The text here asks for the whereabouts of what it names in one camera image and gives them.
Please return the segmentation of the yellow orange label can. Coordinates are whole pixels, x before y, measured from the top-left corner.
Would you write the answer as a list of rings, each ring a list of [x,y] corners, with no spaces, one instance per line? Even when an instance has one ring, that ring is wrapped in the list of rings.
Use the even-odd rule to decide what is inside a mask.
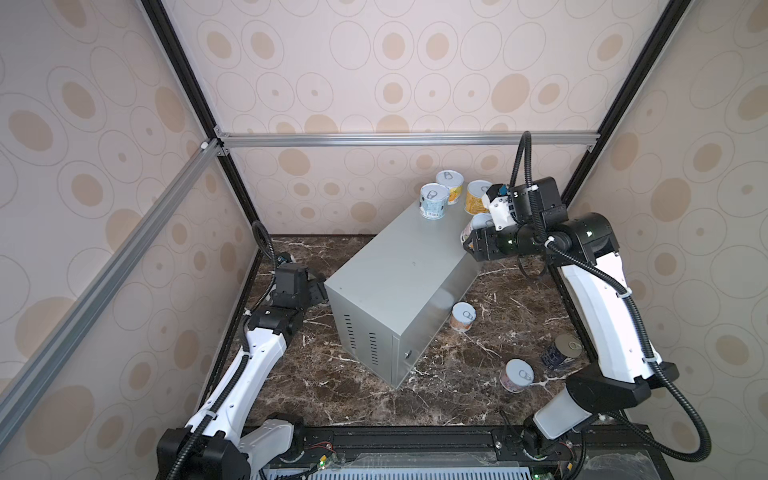
[[[464,209],[468,214],[488,212],[483,203],[483,197],[491,186],[492,183],[487,180],[474,180],[467,185]]]

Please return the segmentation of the yellow fruit label can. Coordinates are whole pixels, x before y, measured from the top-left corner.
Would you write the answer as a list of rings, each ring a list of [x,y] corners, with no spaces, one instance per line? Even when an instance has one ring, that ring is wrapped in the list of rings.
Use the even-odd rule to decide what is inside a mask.
[[[442,170],[436,174],[436,182],[449,190],[448,204],[457,204],[463,193],[464,176],[455,170]]]

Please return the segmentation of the light blue bear can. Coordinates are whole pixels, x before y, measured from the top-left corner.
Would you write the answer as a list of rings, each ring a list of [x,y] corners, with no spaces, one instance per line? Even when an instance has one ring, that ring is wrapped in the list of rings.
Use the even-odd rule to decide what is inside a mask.
[[[428,220],[440,220],[450,197],[450,190],[439,183],[427,183],[420,189],[419,209]]]

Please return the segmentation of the orange white label can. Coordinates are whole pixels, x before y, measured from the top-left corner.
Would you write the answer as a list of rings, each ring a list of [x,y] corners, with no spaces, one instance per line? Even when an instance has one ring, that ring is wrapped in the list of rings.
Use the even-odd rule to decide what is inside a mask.
[[[466,332],[471,328],[476,316],[476,309],[471,304],[458,302],[451,310],[450,327],[457,332]]]

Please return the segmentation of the purple white label can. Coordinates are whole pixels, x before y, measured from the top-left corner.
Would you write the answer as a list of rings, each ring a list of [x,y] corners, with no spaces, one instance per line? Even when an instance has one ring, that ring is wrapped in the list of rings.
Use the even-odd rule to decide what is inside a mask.
[[[501,371],[499,381],[501,386],[510,393],[520,393],[534,381],[532,367],[524,360],[511,359]]]

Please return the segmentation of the pink label can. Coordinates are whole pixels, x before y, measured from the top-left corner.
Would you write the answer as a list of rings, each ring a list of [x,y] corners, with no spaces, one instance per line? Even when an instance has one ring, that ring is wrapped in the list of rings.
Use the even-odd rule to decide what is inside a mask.
[[[460,235],[460,242],[464,243],[476,230],[482,230],[487,227],[493,227],[492,216],[488,212],[478,213],[472,216],[470,222],[466,225]]]

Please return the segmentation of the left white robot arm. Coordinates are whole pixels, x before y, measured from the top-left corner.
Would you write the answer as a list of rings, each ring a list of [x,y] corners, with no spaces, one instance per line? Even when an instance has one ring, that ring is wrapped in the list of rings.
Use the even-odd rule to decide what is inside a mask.
[[[156,448],[160,479],[254,479],[274,458],[299,455],[299,423],[269,419],[243,431],[267,377],[302,328],[309,309],[325,304],[324,276],[277,255],[260,221],[252,230],[272,264],[268,287],[239,322],[236,359],[200,409],[182,428],[167,430]]]

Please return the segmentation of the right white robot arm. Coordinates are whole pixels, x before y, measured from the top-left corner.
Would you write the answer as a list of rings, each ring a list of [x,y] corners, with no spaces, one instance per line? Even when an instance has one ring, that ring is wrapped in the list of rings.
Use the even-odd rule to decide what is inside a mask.
[[[596,362],[569,375],[563,391],[525,421],[520,434],[524,452],[542,460],[566,433],[608,415],[673,459],[706,460],[711,435],[674,383],[677,366],[664,361],[652,345],[626,283],[609,220],[599,213],[569,218],[556,181],[533,177],[530,132],[521,135],[509,182],[492,185],[482,203],[493,223],[469,233],[464,250],[479,262],[542,256],[559,271],[597,355]],[[657,389],[667,390],[693,424],[698,435],[694,451],[667,447],[624,416]]]

